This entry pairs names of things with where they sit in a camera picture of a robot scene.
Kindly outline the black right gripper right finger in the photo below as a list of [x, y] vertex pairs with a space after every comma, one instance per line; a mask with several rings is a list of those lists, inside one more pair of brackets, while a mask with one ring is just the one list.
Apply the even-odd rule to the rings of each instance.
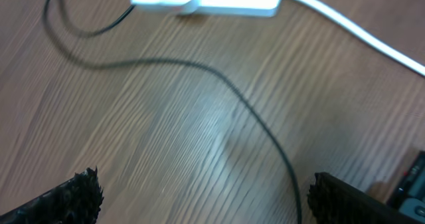
[[420, 224], [327, 172], [315, 174], [307, 203], [320, 224]]

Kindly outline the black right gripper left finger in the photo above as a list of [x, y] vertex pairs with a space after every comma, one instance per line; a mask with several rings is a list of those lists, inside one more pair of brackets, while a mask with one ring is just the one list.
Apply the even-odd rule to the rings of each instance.
[[98, 170], [68, 181], [1, 215], [1, 224], [95, 224], [104, 200]]

